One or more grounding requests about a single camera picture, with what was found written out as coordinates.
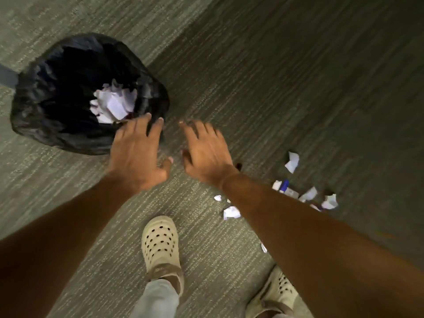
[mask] trash bin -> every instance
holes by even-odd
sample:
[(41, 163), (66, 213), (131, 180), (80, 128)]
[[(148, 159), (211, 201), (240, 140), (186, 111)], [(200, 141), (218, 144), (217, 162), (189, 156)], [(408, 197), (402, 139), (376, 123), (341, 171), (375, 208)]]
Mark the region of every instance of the trash bin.
[(166, 88), (124, 43), (89, 33), (57, 42), (19, 73), (10, 121), (40, 143), (101, 155), (126, 120), (150, 112), (150, 129), (169, 105)]

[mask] person's right shoe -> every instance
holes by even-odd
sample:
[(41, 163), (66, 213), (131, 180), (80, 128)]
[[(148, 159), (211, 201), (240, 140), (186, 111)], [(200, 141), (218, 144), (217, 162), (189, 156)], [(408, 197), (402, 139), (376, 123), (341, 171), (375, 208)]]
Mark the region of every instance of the person's right shoe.
[(158, 216), (147, 223), (141, 238), (141, 250), (146, 262), (147, 278), (154, 281), (176, 276), (178, 295), (184, 291), (184, 275), (178, 252), (178, 233), (174, 222), (167, 216)]
[(298, 292), (278, 266), (275, 266), (265, 285), (250, 300), (246, 307), (246, 318), (256, 318), (261, 313), (273, 310), (293, 315), (293, 305)]

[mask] person's right arm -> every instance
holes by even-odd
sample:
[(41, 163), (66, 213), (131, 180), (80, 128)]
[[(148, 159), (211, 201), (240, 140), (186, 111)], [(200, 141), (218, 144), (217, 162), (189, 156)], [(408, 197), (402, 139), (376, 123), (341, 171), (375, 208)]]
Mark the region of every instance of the person's right arm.
[(424, 274), (346, 224), (241, 174), (220, 131), (181, 123), (186, 173), (240, 210), (315, 318), (422, 317)]

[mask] human hand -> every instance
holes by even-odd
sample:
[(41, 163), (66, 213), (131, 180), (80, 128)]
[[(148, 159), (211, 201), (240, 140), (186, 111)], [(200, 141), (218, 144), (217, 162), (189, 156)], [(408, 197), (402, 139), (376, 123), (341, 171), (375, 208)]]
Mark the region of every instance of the human hand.
[(164, 120), (159, 118), (146, 135), (150, 113), (132, 119), (121, 127), (115, 135), (110, 151), (110, 162), (106, 176), (117, 178), (137, 194), (148, 190), (169, 178), (173, 159), (168, 157), (157, 167), (159, 136)]
[(193, 128), (180, 122), (188, 144), (188, 150), (182, 152), (185, 172), (200, 182), (222, 189), (224, 179), (239, 172), (233, 166), (224, 136), (210, 123), (199, 120), (193, 123), (199, 136)]

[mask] person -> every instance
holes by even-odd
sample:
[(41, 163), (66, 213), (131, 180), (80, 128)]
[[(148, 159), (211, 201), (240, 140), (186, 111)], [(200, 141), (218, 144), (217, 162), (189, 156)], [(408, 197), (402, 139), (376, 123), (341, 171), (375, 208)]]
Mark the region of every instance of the person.
[[(122, 204), (168, 179), (172, 159), (156, 164), (163, 120), (147, 135), (150, 118), (119, 129), (107, 171), (95, 186), (0, 241), (0, 317), (45, 317)], [(291, 316), (298, 292), (315, 318), (423, 315), (424, 274), (418, 268), (239, 172), (211, 124), (180, 126), (187, 139), (186, 173), (221, 190), (276, 262), (247, 305), (246, 318)], [(150, 282), (130, 317), (171, 318), (184, 292), (177, 229), (161, 216), (146, 225), (141, 239)]]

